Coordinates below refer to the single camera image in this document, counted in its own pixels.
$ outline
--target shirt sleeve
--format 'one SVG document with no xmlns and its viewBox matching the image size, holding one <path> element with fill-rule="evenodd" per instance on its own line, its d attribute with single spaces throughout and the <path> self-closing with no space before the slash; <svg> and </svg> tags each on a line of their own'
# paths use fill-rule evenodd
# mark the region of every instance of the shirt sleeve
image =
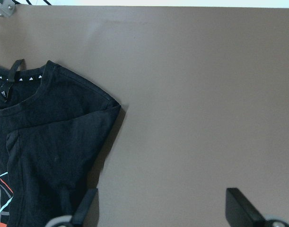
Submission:
<svg viewBox="0 0 289 227">
<path fill-rule="evenodd" d="M 119 110 L 111 98 L 104 110 L 8 134 L 9 183 L 14 192 L 9 226 L 44 226 L 54 217 L 73 214 Z"/>
</svg>

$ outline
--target black t-shirt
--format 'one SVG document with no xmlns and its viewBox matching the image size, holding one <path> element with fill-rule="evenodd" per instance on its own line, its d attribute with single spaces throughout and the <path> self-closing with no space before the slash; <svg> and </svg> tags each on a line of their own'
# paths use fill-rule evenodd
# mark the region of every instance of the black t-shirt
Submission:
<svg viewBox="0 0 289 227">
<path fill-rule="evenodd" d="M 0 67 L 0 87 L 9 73 Z M 0 227 L 43 227 L 76 210 L 120 105 L 51 61 L 17 71 L 10 90 L 0 99 Z"/>
</svg>

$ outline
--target light blue stripe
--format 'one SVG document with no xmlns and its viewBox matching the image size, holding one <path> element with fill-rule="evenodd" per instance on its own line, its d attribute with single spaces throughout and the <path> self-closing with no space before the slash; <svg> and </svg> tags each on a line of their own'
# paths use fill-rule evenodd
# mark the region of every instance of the light blue stripe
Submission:
<svg viewBox="0 0 289 227">
<path fill-rule="evenodd" d="M 0 213 L 3 211 L 3 209 L 5 209 L 5 208 L 9 205 L 9 203 L 12 201 L 12 198 L 9 199 L 9 200 L 7 201 L 7 203 L 4 204 L 4 205 L 1 207 L 1 209 L 0 209 Z"/>
<path fill-rule="evenodd" d="M 3 176 L 3 175 L 5 175 L 5 174 L 8 174 L 8 172 L 5 172 L 4 174 L 2 174 L 2 175 L 0 175 L 0 176 Z"/>
</svg>

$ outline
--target crew neckline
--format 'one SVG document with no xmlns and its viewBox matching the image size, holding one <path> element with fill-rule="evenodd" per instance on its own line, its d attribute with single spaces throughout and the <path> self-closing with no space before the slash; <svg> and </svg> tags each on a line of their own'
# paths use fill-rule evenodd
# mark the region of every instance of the crew neckline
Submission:
<svg viewBox="0 0 289 227">
<path fill-rule="evenodd" d="M 39 74 L 41 76 L 40 85 L 33 95 L 13 106 L 0 109 L 0 116 L 13 115 L 27 109 L 27 107 L 37 98 L 39 98 L 49 87 L 49 84 L 53 77 L 55 66 L 56 64 L 54 62 L 48 61 L 44 66 L 40 68 L 18 71 L 21 78 L 29 78 L 30 75 Z M 8 69 L 0 67 L 0 74 L 2 75 L 2 77 L 6 77 L 9 74 L 9 71 L 10 70 Z"/>
</svg>

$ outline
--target black fabric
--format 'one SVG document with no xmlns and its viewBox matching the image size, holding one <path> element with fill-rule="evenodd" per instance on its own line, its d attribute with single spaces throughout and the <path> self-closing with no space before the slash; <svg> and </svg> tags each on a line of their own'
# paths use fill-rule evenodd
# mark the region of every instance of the black fabric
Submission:
<svg viewBox="0 0 289 227">
<path fill-rule="evenodd" d="M 0 67 L 0 86 L 8 74 Z M 15 78 L 0 100 L 0 223 L 43 227 L 76 210 L 120 105 L 51 61 Z"/>
</svg>

